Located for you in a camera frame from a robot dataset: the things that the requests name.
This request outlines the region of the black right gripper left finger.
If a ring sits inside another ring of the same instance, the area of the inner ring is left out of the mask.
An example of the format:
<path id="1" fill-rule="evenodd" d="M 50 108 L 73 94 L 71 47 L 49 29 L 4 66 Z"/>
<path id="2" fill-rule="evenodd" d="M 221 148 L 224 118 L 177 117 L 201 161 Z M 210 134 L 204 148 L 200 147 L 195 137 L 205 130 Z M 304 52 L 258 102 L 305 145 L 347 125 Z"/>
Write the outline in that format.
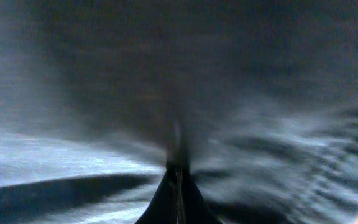
<path id="1" fill-rule="evenodd" d="M 167 162 L 166 172 L 149 206 L 135 224 L 177 224 L 176 168 Z"/>

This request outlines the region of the navy blue shorts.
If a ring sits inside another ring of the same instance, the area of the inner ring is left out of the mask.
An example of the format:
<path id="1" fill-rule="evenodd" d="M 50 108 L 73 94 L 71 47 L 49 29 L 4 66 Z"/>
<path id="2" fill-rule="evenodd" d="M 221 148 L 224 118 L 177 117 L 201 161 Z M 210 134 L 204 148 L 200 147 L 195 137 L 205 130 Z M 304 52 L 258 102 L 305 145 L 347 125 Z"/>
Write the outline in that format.
<path id="1" fill-rule="evenodd" d="M 221 223 L 358 219 L 358 1 L 0 1 L 0 223 L 135 223 L 167 162 Z"/>

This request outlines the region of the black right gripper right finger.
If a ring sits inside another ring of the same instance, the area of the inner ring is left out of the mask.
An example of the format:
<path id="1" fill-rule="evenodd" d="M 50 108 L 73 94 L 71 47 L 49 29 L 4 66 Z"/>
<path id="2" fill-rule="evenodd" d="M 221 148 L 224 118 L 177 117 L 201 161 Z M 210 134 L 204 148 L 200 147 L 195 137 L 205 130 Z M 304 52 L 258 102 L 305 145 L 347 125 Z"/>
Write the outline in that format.
<path id="1" fill-rule="evenodd" d="M 187 167 L 178 168 L 178 222 L 185 224 L 221 224 L 211 212 Z"/>

